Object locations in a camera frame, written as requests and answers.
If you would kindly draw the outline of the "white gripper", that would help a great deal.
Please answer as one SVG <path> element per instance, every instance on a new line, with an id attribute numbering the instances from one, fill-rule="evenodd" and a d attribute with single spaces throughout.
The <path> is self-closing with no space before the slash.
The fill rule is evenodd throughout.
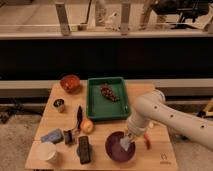
<path id="1" fill-rule="evenodd" d="M 134 127 L 132 125 L 127 126 L 125 130 L 126 146 L 129 146 L 129 144 L 135 145 L 137 137 L 142 136 L 145 132 L 146 128 Z"/>

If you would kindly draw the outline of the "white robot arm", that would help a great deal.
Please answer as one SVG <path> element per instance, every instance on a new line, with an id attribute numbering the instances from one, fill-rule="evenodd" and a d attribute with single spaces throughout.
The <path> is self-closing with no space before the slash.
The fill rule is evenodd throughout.
<path id="1" fill-rule="evenodd" d="M 143 135 L 151 120 L 165 124 L 204 147 L 213 150 L 213 121 L 172 109 L 165 105 L 164 94 L 155 89 L 136 97 L 128 117 L 127 132 L 120 145 L 128 150 L 130 144 Z"/>

